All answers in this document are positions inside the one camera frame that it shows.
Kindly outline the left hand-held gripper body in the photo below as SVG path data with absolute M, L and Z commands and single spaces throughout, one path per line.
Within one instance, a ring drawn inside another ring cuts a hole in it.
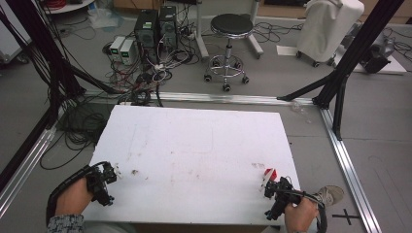
M 114 167 L 108 161 L 92 165 L 86 172 L 87 190 L 92 193 L 93 201 L 102 206 L 113 204 L 114 197 L 108 193 L 107 185 L 117 180 Z

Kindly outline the small red block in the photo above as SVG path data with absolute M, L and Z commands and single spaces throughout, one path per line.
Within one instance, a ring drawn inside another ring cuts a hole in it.
M 274 182 L 277 178 L 277 171 L 274 168 L 266 169 L 264 172 L 263 180 L 265 182 L 272 181 Z

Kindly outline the person's right hand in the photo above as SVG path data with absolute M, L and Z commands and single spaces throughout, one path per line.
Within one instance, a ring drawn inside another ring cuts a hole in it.
M 318 213 L 318 204 L 308 198 L 302 198 L 297 206 L 289 204 L 285 208 L 285 225 L 287 232 L 306 232 Z

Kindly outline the person's left hand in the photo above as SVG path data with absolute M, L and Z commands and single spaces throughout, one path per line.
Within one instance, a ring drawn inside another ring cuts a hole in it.
M 93 198 L 87 190 L 86 178 L 81 178 L 66 188 L 57 198 L 55 214 L 80 215 Z

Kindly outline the person's grey shoe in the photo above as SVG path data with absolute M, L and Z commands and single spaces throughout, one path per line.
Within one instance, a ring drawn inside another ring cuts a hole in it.
M 314 194 L 314 196 L 325 207 L 330 207 L 343 199 L 344 190 L 336 185 L 326 185 L 321 187 L 320 190 Z

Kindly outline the clear plastic scrap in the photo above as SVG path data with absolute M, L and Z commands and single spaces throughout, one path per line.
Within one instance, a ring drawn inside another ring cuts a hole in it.
M 308 124 L 312 123 L 312 119 L 309 116 L 307 110 L 299 103 L 299 102 L 292 102 L 292 110 L 302 116 L 305 119 L 305 122 Z

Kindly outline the white power supply unit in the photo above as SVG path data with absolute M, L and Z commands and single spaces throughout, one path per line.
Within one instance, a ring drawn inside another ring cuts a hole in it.
M 116 62 L 121 62 L 120 49 L 122 47 L 124 40 L 125 40 L 124 36 L 118 36 L 114 40 L 114 42 L 110 45 L 110 53 L 111 53 L 112 59 Z
M 126 39 L 120 49 L 120 56 L 124 65 L 131 65 L 134 62 L 134 42 L 131 39 Z

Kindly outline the black round stool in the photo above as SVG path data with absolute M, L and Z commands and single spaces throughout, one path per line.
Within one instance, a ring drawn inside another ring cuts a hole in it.
M 228 78 L 242 77 L 242 83 L 248 83 L 249 77 L 244 71 L 243 61 L 232 54 L 232 41 L 244 39 L 252 35 L 252 22 L 241 15 L 223 14 L 213 17 L 210 28 L 214 34 L 227 38 L 224 54 L 214 55 L 209 59 L 203 80 L 210 82 L 214 77 L 223 79 L 223 91 L 230 91 Z

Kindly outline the black computer tower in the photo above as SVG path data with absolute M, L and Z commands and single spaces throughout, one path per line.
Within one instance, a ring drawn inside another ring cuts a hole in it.
M 156 46 L 159 40 L 158 11 L 144 9 L 137 17 L 134 34 L 143 62 L 157 63 Z
M 177 45 L 177 9 L 175 6 L 162 6 L 159 11 L 159 26 L 162 49 L 175 50 Z

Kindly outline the white floor board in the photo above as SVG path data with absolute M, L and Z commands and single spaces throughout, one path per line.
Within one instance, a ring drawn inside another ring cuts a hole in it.
M 403 75 L 406 73 L 406 69 L 391 55 L 389 57 L 371 57 L 366 62 L 358 63 L 354 71 L 365 74 Z

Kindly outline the clear plastic bag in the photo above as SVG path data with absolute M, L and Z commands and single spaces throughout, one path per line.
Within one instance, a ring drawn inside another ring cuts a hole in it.
M 123 23 L 123 18 L 110 9 L 90 9 L 87 13 L 90 26 L 94 29 L 115 28 Z

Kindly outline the white covered cart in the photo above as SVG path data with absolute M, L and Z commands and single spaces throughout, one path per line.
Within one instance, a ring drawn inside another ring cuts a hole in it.
M 314 67 L 330 61 L 363 11 L 360 0 L 310 0 L 306 4 L 296 57 L 308 56 Z

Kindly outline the black device on board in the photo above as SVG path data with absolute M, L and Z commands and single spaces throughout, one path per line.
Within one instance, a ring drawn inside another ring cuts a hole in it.
M 360 65 L 368 74 L 376 74 L 390 63 L 389 56 L 394 51 L 395 41 L 379 34 L 360 60 Z

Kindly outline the white round table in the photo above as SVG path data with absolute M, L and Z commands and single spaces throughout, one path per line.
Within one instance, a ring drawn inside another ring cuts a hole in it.
M 48 15 L 55 15 L 55 14 L 63 14 L 63 13 L 69 13 L 73 11 L 77 11 L 79 9 L 88 7 L 89 5 L 93 4 L 95 0 L 83 0 L 82 3 L 80 4 L 66 4 L 62 8 L 45 8 L 45 12 Z

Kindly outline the aluminium floor rail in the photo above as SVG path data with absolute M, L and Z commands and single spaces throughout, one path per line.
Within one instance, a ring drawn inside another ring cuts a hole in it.
M 51 121 L 51 111 L 45 111 L 0 173 L 0 219 L 8 211 L 55 136 L 56 127 L 55 122 Z
M 332 130 L 332 115 L 329 110 L 320 110 L 320 114 L 326 126 L 326 132 L 330 138 L 332 147 L 337 157 L 338 164 L 342 170 L 347 186 L 350 189 L 357 210 L 360 214 L 360 219 L 366 233 L 382 233 L 379 222 L 369 204 L 367 196 L 361 185 L 356 169 L 351 160 L 345 144 L 339 140 Z
M 205 94 L 183 92 L 160 92 L 161 101 L 169 102 L 202 102 L 215 104 L 261 105 L 261 106 L 313 106 L 310 98 L 296 98 L 291 101 L 280 100 L 271 96 L 251 96 L 232 94 Z

